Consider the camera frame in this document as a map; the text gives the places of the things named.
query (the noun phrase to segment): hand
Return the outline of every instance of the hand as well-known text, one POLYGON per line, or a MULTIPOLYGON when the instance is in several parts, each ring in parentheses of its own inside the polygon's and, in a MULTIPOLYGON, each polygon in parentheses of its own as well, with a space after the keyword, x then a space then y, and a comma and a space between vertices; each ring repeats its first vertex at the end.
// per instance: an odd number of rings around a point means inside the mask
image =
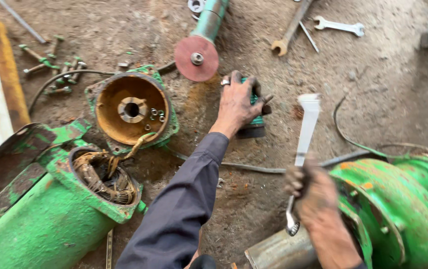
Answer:
POLYGON ((260 85, 255 76, 250 76, 244 83, 241 83, 242 74, 235 70, 230 77, 224 76, 223 79, 229 80, 231 84, 224 85, 217 120, 209 132, 223 133, 230 140, 243 125, 259 116, 262 108, 274 96, 269 94, 263 97, 260 94, 260 85), (253 87, 259 99, 254 105, 251 105, 250 96, 253 87))
POLYGON ((312 155, 307 155, 301 169, 287 169, 284 190, 300 198, 295 201, 295 210, 309 232, 322 268, 348 269, 362 263, 337 209, 335 184, 312 155))
POLYGON ((337 212, 336 186, 312 155, 307 155, 302 168, 289 167, 285 179, 284 190, 296 197, 296 213, 307 229, 322 224, 320 213, 337 212))

